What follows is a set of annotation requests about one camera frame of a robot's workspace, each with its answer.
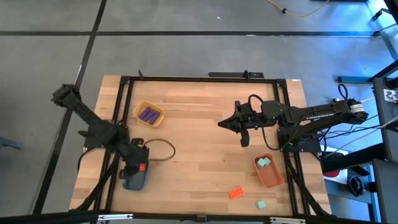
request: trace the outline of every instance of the mint green block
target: mint green block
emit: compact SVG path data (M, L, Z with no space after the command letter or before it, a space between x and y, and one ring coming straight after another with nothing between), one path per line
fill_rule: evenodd
M265 158L265 159L264 159L264 162L266 163L266 165L268 165L268 164L271 163L271 160L269 160L268 158Z
M260 201L257 202L257 207L259 209L263 209L263 208L266 207L266 203L263 200L260 200Z
M267 162L266 162L263 158L260 158L260 159L257 161L257 165L259 165L259 166L261 166L261 167L265 166L266 164L267 164Z

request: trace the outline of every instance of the concrete floor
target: concrete floor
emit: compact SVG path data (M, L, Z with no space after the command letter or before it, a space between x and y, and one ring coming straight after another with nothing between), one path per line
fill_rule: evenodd
M91 30L100 2L0 0L0 30ZM322 2L278 3L305 14ZM115 0L108 1L99 29L370 31L377 29L371 16L365 3L331 2L313 16L297 19L263 0ZM63 114L50 102L51 94L61 83L74 82L87 41L88 37L0 36L0 136L25 144L23 151L0 150L0 216L31 210ZM392 61L380 37L97 37L81 94L94 108L103 75L137 75L138 68L156 76L207 76L247 69L267 78L302 79L307 105L319 105L341 98L337 76L371 76ZM357 100L373 95L370 85L348 85L348 90L349 97ZM374 100L364 105L371 116L377 113ZM377 123L375 118L362 126ZM85 128L72 116L44 212L68 209L83 145L77 131ZM333 129L348 128L341 124ZM331 139L328 145L340 147L362 134ZM355 151L380 141L380 134L374 133L346 149ZM366 205L355 207L367 210ZM341 216L368 219L351 214Z

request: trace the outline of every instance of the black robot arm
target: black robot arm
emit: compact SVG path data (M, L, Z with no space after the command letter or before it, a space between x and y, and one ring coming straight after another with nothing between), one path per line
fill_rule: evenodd
M59 106L69 108L91 126L95 138L106 148L119 154L125 161L124 175L133 175L139 171L140 164L148 163L148 150L138 144L130 144L128 129L102 120L82 101L74 85L62 85L53 93L52 101Z
M318 131L341 123L361 124L367 118L362 103L354 99L307 108L287 107L278 101L263 101L260 113L255 112L250 103L241 105L235 101L234 114L220 121L218 126L241 133L241 145L246 147L249 145L248 129L279 123L278 139L282 150L288 143L296 143L288 151L303 151L303 148L319 151L319 146L313 147L318 144ZM314 121L300 125L305 120Z

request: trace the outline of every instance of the orange block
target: orange block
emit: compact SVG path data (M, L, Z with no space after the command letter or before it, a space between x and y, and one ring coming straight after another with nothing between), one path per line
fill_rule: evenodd
M145 171L147 169L147 164L139 164L139 170Z
M229 196L231 197L231 199L235 199L242 195L244 195L244 192L243 192L243 188L241 188L241 187L229 192Z

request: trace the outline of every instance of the yellow basket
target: yellow basket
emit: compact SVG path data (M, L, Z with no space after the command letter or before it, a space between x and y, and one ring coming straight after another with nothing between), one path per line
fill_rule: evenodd
M157 120L155 121L154 124L149 124L146 121L143 121L140 119L139 115L147 108L149 107L152 110L156 110L157 112L160 113L159 117L157 118ZM149 125L153 128L157 128L159 127L159 125L161 124L161 122L164 119L164 110L152 103L149 103L148 101L142 100L141 102L139 102L139 104L134 108L134 111L132 111L132 114L141 122L145 123L146 125Z

